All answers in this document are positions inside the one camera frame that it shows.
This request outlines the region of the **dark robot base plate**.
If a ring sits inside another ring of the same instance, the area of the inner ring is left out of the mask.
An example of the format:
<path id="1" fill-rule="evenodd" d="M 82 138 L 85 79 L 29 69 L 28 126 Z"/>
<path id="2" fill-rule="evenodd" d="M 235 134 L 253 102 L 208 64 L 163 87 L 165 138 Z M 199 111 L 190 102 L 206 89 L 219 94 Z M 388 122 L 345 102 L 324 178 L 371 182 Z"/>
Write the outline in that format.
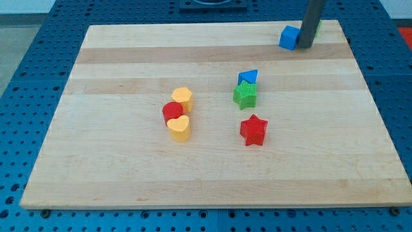
<path id="1" fill-rule="evenodd" d="M 248 10 L 247 0 L 179 0 L 180 12 Z"/>

